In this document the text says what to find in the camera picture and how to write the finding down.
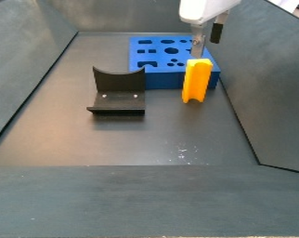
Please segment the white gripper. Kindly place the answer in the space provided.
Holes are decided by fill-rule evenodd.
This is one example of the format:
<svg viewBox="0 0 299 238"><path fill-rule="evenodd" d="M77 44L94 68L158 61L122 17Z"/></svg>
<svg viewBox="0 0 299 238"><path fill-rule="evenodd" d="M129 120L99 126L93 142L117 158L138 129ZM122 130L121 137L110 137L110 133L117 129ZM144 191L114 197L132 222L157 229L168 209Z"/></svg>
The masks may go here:
<svg viewBox="0 0 299 238"><path fill-rule="evenodd" d="M193 24L190 55L200 59L204 50L202 26L205 22L216 17L212 26L210 39L213 44L220 42L224 23L228 19L229 10L238 5L241 0L180 0L180 19L182 22Z"/></svg>

